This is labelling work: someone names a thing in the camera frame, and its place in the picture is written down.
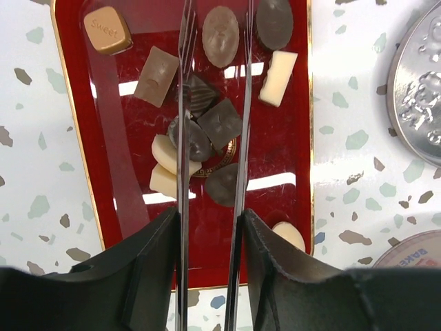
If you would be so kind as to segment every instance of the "square chocolate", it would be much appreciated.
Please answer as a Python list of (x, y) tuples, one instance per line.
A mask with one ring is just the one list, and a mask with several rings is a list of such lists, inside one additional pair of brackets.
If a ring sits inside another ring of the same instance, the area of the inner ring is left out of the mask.
[(102, 7), (87, 14), (84, 28), (90, 43), (101, 54), (116, 54), (132, 45), (129, 28), (113, 7)]
[(153, 46), (141, 71), (134, 96), (160, 108), (178, 67), (177, 57)]
[(198, 124), (217, 150), (242, 133), (242, 119), (229, 99), (221, 101), (199, 117)]

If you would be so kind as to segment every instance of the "tongs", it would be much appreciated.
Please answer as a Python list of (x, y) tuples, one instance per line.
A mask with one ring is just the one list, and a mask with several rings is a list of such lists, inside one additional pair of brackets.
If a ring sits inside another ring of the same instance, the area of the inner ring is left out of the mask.
[(240, 135), (239, 166), (236, 182), (236, 200), (234, 202), (234, 221), (232, 248), (229, 258), (229, 275), (227, 290), (227, 305), (225, 312), (225, 331), (236, 331), (238, 289), (240, 276), (240, 256), (243, 237), (243, 210), (248, 178), (248, 145), (252, 96), (252, 35), (254, 20), (254, 1), (248, 0), (245, 14), (244, 44), (245, 44), (245, 100), (243, 106), (243, 125)]
[(188, 309), (188, 229), (189, 229), (189, 125), (190, 125), (190, 100), (184, 95), (184, 85), (192, 71), (192, 57), (196, 45), (197, 17), (195, 1), (185, 0), (181, 31), (179, 34), (179, 62), (178, 72), (178, 211), (181, 217), (178, 261), (176, 262), (176, 331), (187, 330)]
[[(236, 329), (236, 311), (240, 273), (240, 251), (242, 248), (242, 228), (240, 218), (245, 205), (245, 191), (248, 169), (249, 114), (252, 93), (252, 27), (254, 16), (253, 0), (248, 0), (245, 14), (245, 102), (243, 109), (243, 126), (240, 136), (240, 154), (234, 206), (234, 225), (232, 249), (229, 267), (229, 285), (227, 294), (227, 314), (225, 330)], [(176, 330), (187, 329), (188, 298), (188, 241), (189, 241), (189, 125), (191, 96), (185, 95), (190, 89), (184, 86), (192, 73), (192, 58), (196, 45), (197, 30), (196, 0), (185, 0), (181, 31), (179, 36), (179, 140), (178, 140), (178, 211), (181, 216), (180, 259), (176, 264)]]

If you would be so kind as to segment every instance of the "chocolate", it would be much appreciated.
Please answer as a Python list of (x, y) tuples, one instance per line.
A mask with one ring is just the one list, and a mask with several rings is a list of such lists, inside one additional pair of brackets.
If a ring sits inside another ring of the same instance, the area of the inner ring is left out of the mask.
[(228, 66), (239, 47), (239, 24), (227, 7), (213, 8), (205, 17), (202, 42), (208, 60), (218, 68)]
[(219, 98), (219, 91), (193, 74), (183, 86), (184, 102), (196, 118), (201, 117)]
[(198, 124), (216, 150), (224, 148), (242, 132), (242, 119), (229, 99), (218, 103), (201, 116)]
[(134, 96), (159, 108), (163, 105), (179, 59), (153, 46), (136, 85)]
[(268, 76), (260, 90), (260, 100), (274, 107), (280, 107), (296, 60), (297, 53), (282, 50), (273, 52), (273, 57), (269, 62)]
[(260, 42), (270, 50), (284, 48), (291, 39), (294, 18), (288, 0), (260, 0), (256, 14)]
[[(174, 147), (178, 146), (179, 134), (179, 118), (175, 117), (170, 123), (167, 130), (167, 135), (172, 141)], [(207, 135), (203, 130), (193, 121), (190, 121), (190, 160), (195, 162), (205, 162), (212, 156), (212, 146)]]
[(238, 164), (232, 163), (213, 172), (205, 181), (205, 191), (218, 205), (234, 207)]
[(129, 28), (113, 7), (102, 7), (84, 17), (90, 43), (101, 54), (116, 54), (132, 45)]

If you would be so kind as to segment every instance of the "oval chocolate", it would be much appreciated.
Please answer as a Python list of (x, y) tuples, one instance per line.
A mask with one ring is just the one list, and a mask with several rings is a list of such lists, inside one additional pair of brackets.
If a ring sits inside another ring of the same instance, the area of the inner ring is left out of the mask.
[(202, 28), (202, 43), (213, 66), (224, 68), (234, 60), (239, 47), (239, 24), (229, 8), (218, 6), (208, 13)]
[[(167, 135), (172, 141), (174, 147), (178, 147), (179, 134), (179, 118), (175, 117), (169, 124)], [(207, 135), (203, 132), (200, 126), (195, 122), (190, 121), (190, 160), (195, 162), (205, 162), (212, 155), (212, 145), (209, 142)]]
[(284, 48), (291, 40), (294, 18), (288, 0), (260, 0), (256, 14), (260, 42), (270, 50)]
[(238, 163), (213, 172), (205, 181), (205, 191), (218, 205), (234, 207), (236, 199)]

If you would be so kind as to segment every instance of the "red tray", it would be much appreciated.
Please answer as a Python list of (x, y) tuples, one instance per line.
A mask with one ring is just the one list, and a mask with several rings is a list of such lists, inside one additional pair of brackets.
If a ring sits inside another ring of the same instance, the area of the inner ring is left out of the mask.
[[(240, 21), (244, 12), (240, 12), (238, 2), (222, 0), (216, 1), (216, 5), (231, 7)], [(312, 109), (308, 72), (311, 6), (307, 0), (290, 2), (294, 34), (285, 50), (297, 52), (298, 59), (279, 108), (258, 100), (271, 52), (260, 46), (254, 34), (245, 205), (269, 226), (285, 220), (294, 224), (305, 240), (307, 252), (312, 253)], [(200, 3), (198, 15), (205, 17), (202, 13), (211, 8), (207, 5), (209, 1)], [(115, 56), (98, 54), (83, 29), (84, 16), (102, 6), (116, 8), (132, 33), (133, 47)], [(132, 94), (152, 46), (178, 55), (183, 1), (52, 0), (51, 7), (96, 220), (103, 247), (108, 248), (176, 203), (166, 202), (149, 189), (150, 174), (156, 164), (150, 146), (154, 135), (165, 134), (169, 122), (177, 115), (176, 89), (172, 88), (161, 109)], [(199, 21), (201, 28), (203, 18)], [(214, 68), (203, 55), (200, 38), (197, 41), (194, 71), (214, 84), (222, 98), (229, 97), (240, 114), (245, 91), (241, 69), (244, 60), (242, 40), (231, 66), (223, 70)], [(190, 288), (227, 284), (233, 208), (216, 205), (205, 194), (203, 183), (210, 169), (238, 161), (239, 142), (240, 139), (231, 142), (224, 157), (209, 160), (200, 176), (190, 181)], [(240, 281), (246, 283), (245, 268), (243, 271)]]

